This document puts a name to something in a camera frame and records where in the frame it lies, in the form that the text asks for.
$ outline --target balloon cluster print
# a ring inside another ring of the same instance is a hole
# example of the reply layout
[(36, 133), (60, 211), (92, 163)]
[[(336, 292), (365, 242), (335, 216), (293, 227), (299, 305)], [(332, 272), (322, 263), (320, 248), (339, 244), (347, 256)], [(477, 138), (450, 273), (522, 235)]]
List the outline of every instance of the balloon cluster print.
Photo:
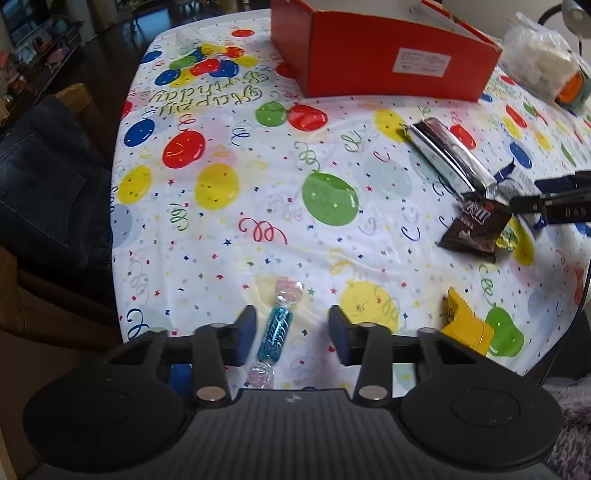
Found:
[[(123, 339), (191, 335), (247, 304), (262, 324), (288, 277), (306, 289), (276, 387), (351, 390), (358, 370), (331, 344), (330, 306), (414, 335), (446, 324), (453, 287), (492, 329), (488, 357), (529, 371), (582, 300), (591, 225), (514, 217), (515, 249), (494, 264), (439, 248), (459, 203), (403, 127), (438, 118), (502, 187), (536, 194), (537, 179), (591, 168), (591, 112), (546, 105), (499, 69), (478, 103), (305, 98), (269, 18), (224, 19), (159, 35), (122, 105), (110, 209)], [(412, 366), (394, 373), (404, 395)], [(248, 387), (241, 369), (226, 375), (233, 393)]]

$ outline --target ribbed gray surface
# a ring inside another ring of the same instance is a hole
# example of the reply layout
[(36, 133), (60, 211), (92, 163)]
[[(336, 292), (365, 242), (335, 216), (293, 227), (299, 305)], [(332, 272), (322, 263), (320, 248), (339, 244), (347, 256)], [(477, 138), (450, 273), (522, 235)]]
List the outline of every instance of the ribbed gray surface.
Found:
[(201, 411), (169, 451), (101, 474), (43, 465), (32, 480), (447, 480), (556, 479), (538, 464), (521, 472), (462, 471), (425, 455), (385, 410), (353, 405), (344, 390), (252, 391)]

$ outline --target purple fuzzy fabric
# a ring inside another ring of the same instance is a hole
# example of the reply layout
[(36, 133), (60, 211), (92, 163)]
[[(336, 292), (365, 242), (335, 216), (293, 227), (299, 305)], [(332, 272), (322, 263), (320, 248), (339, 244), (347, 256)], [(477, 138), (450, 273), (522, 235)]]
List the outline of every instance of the purple fuzzy fabric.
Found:
[(564, 415), (548, 466), (566, 480), (591, 479), (591, 375), (577, 381), (549, 378), (544, 388)]

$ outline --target denim pocket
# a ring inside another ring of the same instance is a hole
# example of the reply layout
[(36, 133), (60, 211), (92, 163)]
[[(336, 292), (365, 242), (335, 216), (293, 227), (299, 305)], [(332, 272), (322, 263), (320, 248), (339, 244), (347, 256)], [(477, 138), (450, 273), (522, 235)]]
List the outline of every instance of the denim pocket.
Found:
[(0, 156), (0, 203), (64, 246), (70, 214), (85, 182), (34, 135)]

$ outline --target dark wooden floor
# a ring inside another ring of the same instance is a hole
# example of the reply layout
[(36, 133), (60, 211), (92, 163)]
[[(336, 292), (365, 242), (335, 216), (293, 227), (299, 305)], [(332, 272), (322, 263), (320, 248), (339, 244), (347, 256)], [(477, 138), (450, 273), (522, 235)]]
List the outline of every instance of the dark wooden floor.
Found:
[[(246, 8), (238, 0), (233, 8), (238, 11), (269, 8), (269, 0), (251, 0)], [(152, 40), (170, 28), (220, 14), (223, 12), (216, 7), (204, 11), (164, 7), (141, 16), (139, 27), (130, 21), (113, 26), (76, 52), (52, 82), (48, 93), (56, 93), (74, 83), (84, 83), (102, 114), (105, 135), (114, 150), (129, 85)]]

